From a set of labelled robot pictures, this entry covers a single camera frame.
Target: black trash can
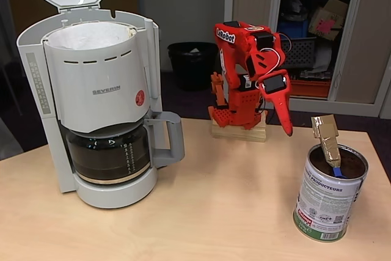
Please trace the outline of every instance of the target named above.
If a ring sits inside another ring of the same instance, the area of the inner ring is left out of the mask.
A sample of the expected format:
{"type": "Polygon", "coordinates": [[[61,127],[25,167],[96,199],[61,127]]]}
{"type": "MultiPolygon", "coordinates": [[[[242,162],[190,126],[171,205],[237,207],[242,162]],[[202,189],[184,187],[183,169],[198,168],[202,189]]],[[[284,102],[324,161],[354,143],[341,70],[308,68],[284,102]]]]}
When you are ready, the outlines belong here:
{"type": "Polygon", "coordinates": [[[218,47],[207,42],[174,43],[168,47],[177,86],[183,90],[210,87],[218,47]]]}

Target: coffee filter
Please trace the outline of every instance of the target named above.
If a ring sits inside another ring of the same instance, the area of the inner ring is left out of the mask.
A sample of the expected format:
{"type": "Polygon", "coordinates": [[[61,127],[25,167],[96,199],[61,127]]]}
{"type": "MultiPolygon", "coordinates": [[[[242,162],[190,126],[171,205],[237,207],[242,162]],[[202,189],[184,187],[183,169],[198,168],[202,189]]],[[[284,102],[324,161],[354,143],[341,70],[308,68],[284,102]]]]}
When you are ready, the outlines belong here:
{"type": "Polygon", "coordinates": [[[122,43],[135,33],[135,29],[117,23],[81,23],[50,34],[47,44],[61,49],[91,50],[122,43]]]}

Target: gray wall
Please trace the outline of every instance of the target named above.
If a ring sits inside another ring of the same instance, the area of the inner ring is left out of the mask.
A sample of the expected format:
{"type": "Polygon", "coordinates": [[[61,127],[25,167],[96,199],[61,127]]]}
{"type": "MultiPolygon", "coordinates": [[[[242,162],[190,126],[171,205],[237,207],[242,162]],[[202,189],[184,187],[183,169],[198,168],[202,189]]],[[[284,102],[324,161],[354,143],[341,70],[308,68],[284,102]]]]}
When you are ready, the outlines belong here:
{"type": "Polygon", "coordinates": [[[214,42],[213,26],[224,21],[224,0],[139,0],[140,14],[161,29],[161,70],[171,70],[167,47],[186,41],[214,42]]]}
{"type": "Polygon", "coordinates": [[[391,53],[391,1],[361,0],[337,101],[373,103],[391,53]]]}

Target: table surface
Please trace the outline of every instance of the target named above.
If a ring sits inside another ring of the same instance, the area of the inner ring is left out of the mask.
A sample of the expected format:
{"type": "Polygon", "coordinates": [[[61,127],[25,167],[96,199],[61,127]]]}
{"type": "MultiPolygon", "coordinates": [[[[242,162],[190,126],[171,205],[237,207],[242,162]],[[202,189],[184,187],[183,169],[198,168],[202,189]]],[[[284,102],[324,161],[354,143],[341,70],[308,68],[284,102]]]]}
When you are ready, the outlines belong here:
{"type": "Polygon", "coordinates": [[[338,141],[370,170],[348,232],[335,243],[292,220],[310,128],[268,126],[266,143],[213,139],[210,121],[183,119],[186,157],[154,190],[121,209],[61,194],[48,146],[0,162],[0,260],[389,260],[391,185],[366,133],[338,141]]]}

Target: coffee maker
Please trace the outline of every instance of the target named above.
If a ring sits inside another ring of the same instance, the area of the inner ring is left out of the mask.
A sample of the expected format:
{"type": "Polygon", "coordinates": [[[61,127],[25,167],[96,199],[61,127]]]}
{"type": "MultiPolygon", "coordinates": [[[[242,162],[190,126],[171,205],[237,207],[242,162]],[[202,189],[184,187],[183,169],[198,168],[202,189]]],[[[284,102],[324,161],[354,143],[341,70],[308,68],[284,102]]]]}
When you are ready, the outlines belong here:
{"type": "Polygon", "coordinates": [[[162,112],[158,26],[133,13],[113,17],[101,0],[47,1],[59,13],[17,45],[60,190],[94,207],[135,203],[157,168],[185,155],[180,117],[162,112]]]}

